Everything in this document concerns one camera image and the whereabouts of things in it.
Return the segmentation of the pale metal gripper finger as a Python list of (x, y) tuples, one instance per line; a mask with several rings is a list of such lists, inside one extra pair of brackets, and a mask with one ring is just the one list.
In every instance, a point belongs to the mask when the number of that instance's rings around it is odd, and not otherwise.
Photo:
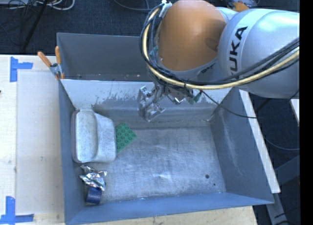
[(159, 103), (152, 103), (144, 110), (144, 120), (151, 122), (160, 114), (164, 113), (166, 108), (162, 107)]
[(149, 90), (146, 86), (139, 89), (137, 102), (138, 102), (138, 113), (143, 118), (152, 118), (153, 106), (155, 99), (155, 88)]

